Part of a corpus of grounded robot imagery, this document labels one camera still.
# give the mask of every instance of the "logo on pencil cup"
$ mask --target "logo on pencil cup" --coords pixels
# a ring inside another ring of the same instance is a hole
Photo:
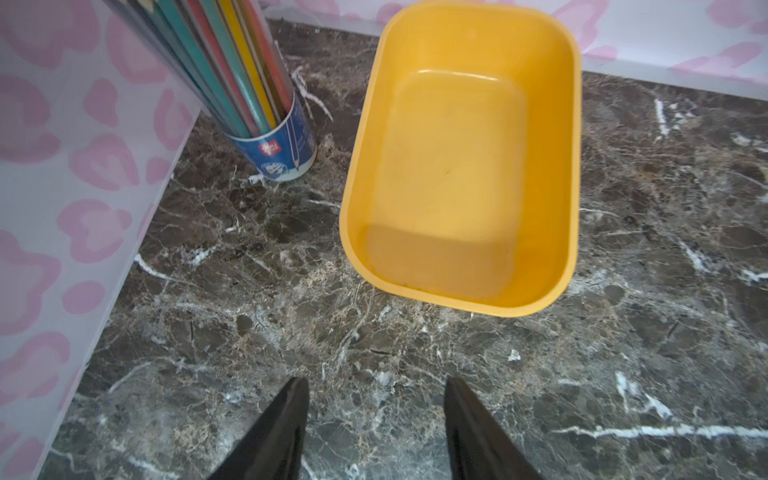
[[[277,143],[277,140],[270,140],[265,144],[259,144],[259,149],[261,150],[261,153],[268,157],[271,157],[282,150],[280,144]]]
[[[283,164],[273,162],[271,164],[261,164],[261,169],[266,172],[266,175],[268,177],[279,177],[285,170],[288,170],[288,167],[286,167]]]

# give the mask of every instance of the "blue pencil cup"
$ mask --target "blue pencil cup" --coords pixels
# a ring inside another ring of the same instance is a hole
[[[270,133],[256,138],[230,139],[260,174],[278,182],[304,175],[312,167],[317,153],[315,134],[295,93],[290,113]]]

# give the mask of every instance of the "yellow plastic tray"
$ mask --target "yellow plastic tray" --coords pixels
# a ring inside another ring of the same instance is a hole
[[[565,290],[578,241],[581,56],[529,8],[420,2],[376,52],[340,230],[386,292],[523,316]]]

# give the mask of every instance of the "dark brown marble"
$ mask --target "dark brown marble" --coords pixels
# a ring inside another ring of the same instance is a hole
[[[376,290],[339,242],[377,39],[274,27],[333,116],[309,103],[317,162],[252,184],[197,122],[140,250],[171,280],[134,264],[42,478],[205,478],[290,376],[303,478],[447,478],[447,375],[549,479],[768,477],[768,104],[584,74],[574,279],[472,315]]]

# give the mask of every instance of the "pink leopard print wall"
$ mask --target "pink leopard print wall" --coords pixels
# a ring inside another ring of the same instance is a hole
[[[377,35],[418,0],[262,0],[273,18]],[[467,0],[542,10],[584,68],[768,100],[766,0]]]
[[[0,8],[0,478],[34,478],[200,107],[101,0]]]

